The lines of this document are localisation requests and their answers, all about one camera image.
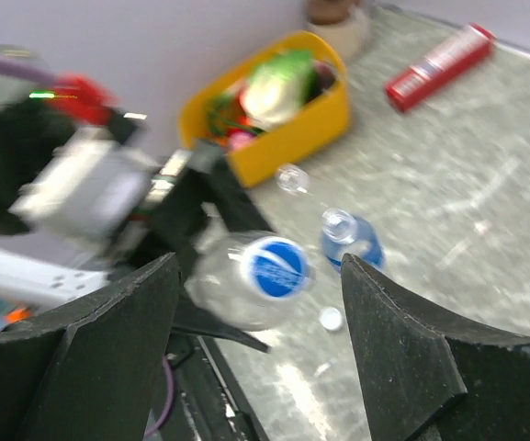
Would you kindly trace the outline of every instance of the gray floor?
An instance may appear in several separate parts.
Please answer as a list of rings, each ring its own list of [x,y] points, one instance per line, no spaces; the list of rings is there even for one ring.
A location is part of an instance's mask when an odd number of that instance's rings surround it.
[[[374,47],[350,68],[353,128],[304,168],[337,205],[373,222],[396,281],[530,334],[530,61],[498,51],[401,116],[382,84],[450,31],[382,11],[374,32]],[[253,196],[321,269],[293,320],[258,334],[270,355],[220,347],[271,440],[370,439],[347,332],[327,334],[317,321],[322,307],[343,307],[339,277],[317,253],[318,220],[291,212],[273,184]]]

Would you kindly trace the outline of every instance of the green light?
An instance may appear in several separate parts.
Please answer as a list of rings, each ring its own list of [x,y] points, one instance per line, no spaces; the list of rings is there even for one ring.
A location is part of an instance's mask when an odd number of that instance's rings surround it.
[[[54,98],[54,94],[52,92],[32,92],[29,94],[30,98]]]

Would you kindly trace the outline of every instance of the white wall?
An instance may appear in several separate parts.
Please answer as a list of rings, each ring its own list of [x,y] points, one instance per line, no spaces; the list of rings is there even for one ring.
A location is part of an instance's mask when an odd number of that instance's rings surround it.
[[[499,40],[530,50],[530,1],[525,0],[382,0],[382,4],[456,25],[475,22]]]
[[[55,71],[85,74],[125,109],[148,114],[141,145],[160,155],[177,147],[186,98],[301,28],[301,11],[302,0],[0,0],[0,43],[39,52]],[[55,262],[73,255],[49,236],[13,241],[3,244]]]

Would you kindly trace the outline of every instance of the clear plastic bottle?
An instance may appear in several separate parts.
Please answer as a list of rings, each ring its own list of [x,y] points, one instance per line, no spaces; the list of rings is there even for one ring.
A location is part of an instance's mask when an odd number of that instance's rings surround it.
[[[223,322],[263,331],[290,316],[312,274],[297,243],[271,232],[236,232],[204,253],[189,292]]]
[[[322,181],[312,179],[294,164],[277,170],[276,182],[290,198],[290,207],[299,216],[320,219],[321,252],[337,271],[344,254],[354,254],[384,271],[383,250],[373,226],[365,219],[333,207],[336,194]]]

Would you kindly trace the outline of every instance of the blue bottle label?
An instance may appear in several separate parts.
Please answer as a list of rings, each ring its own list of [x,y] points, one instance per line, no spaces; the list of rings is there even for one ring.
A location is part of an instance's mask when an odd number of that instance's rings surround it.
[[[283,299],[304,288],[308,279],[308,262],[298,245],[270,237],[257,241],[253,247],[247,250],[251,261],[249,274],[260,292]]]

